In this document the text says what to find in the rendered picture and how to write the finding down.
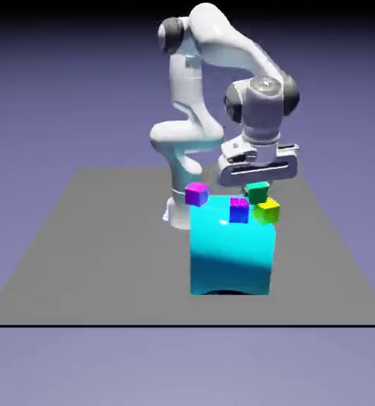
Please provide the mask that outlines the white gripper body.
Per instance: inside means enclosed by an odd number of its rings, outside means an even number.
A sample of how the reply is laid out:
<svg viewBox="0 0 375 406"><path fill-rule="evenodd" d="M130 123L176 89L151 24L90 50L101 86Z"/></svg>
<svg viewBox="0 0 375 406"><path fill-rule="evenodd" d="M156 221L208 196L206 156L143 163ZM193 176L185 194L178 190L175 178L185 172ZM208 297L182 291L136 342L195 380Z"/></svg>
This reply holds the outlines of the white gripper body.
<svg viewBox="0 0 375 406"><path fill-rule="evenodd" d="M298 145L273 144L271 147L276 155L268 163L261 163L258 154L263 152L266 146L231 158L221 155L217 163L217 182L221 186L244 186L248 183L294 178L298 168Z"/></svg>

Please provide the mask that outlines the small green cube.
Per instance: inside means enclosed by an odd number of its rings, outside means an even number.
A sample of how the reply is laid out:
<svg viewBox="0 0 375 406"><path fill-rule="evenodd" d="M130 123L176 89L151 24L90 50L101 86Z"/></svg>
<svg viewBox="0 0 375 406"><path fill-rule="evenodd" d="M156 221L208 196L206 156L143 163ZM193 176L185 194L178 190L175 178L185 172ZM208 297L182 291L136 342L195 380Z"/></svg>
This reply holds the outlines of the small green cube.
<svg viewBox="0 0 375 406"><path fill-rule="evenodd" d="M268 182L252 182L246 184L244 190L250 204L257 205L267 200L269 188Z"/></svg>

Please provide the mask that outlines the small yellow cube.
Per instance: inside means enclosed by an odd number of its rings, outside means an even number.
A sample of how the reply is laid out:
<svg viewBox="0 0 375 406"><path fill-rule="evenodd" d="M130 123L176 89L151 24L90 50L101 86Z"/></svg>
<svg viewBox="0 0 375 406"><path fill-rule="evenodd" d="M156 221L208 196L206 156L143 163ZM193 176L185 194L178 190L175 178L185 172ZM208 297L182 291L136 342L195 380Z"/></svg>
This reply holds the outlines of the small yellow cube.
<svg viewBox="0 0 375 406"><path fill-rule="evenodd" d="M253 208L254 218L260 224L276 224L279 221L281 206L272 197L258 203Z"/></svg>

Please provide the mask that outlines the small blue cube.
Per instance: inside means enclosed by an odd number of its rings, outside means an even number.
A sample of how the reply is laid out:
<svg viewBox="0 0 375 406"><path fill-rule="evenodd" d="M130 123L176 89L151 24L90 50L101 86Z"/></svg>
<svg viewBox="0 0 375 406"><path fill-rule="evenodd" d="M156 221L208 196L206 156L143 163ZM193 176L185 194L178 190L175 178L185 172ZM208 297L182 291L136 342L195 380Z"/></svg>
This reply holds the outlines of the small blue cube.
<svg viewBox="0 0 375 406"><path fill-rule="evenodd" d="M229 207L229 222L247 224L250 203L245 197L231 197Z"/></svg>

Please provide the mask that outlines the small magenta cube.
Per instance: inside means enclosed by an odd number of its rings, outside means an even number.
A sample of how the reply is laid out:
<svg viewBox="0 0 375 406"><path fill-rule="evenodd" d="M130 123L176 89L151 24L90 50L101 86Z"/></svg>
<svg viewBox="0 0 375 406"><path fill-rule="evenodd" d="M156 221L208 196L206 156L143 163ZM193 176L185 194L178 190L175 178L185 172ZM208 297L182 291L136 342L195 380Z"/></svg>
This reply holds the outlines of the small magenta cube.
<svg viewBox="0 0 375 406"><path fill-rule="evenodd" d="M185 203L201 207L209 199L209 185L192 182L185 188Z"/></svg>

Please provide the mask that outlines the large cyan box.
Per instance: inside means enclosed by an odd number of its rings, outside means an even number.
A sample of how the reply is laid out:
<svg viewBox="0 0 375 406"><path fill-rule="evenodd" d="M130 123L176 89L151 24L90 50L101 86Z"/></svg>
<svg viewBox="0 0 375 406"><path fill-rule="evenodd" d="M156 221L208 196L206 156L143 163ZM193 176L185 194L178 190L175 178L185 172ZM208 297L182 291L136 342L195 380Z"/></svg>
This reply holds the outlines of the large cyan box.
<svg viewBox="0 0 375 406"><path fill-rule="evenodd" d="M212 195L190 208L190 292L270 292L276 230L252 215L247 223L229 221L230 197Z"/></svg>

